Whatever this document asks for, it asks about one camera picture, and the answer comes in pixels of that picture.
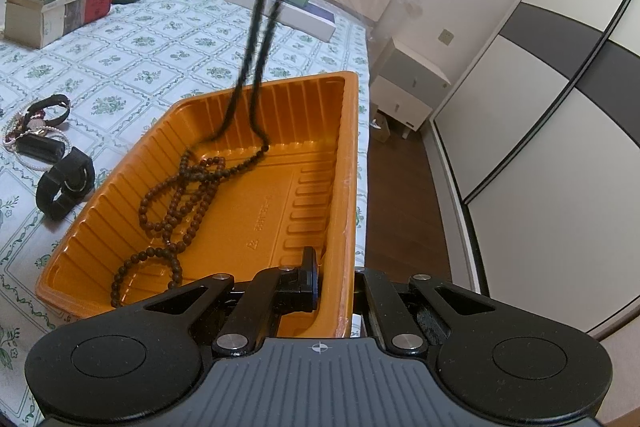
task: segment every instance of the red book spine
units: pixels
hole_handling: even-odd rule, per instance
[[[86,0],[84,8],[84,24],[98,20],[109,13],[111,0]]]

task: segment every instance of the crosshair marking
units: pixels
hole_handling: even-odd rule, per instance
[[[324,353],[327,349],[331,349],[331,347],[327,346],[325,343],[318,342],[313,346],[309,346],[309,349],[313,349],[316,353]]]

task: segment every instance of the wall outlet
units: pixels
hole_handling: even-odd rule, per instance
[[[449,46],[451,44],[451,41],[453,40],[453,33],[451,33],[449,30],[442,30],[442,33],[438,37],[438,40],[445,46]]]

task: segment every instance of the wooden floor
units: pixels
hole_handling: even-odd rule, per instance
[[[406,282],[414,273],[451,280],[447,246],[431,170],[420,134],[369,143],[367,267]]]

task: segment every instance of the bed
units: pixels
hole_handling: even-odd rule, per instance
[[[330,4],[330,42],[278,25],[266,80],[340,70],[360,82],[356,265],[364,265],[369,140],[366,30]],[[28,102],[55,92],[72,100],[62,129],[89,154],[100,184],[127,150],[182,98],[231,87],[244,54],[250,12],[224,0],[142,0],[42,50],[0,41],[0,126]],[[47,331],[71,317],[46,307],[34,286],[77,216],[43,220],[34,204],[39,172],[0,148],[0,412],[16,425],[41,419],[24,380],[24,360]],[[359,323],[354,322],[354,333]]]

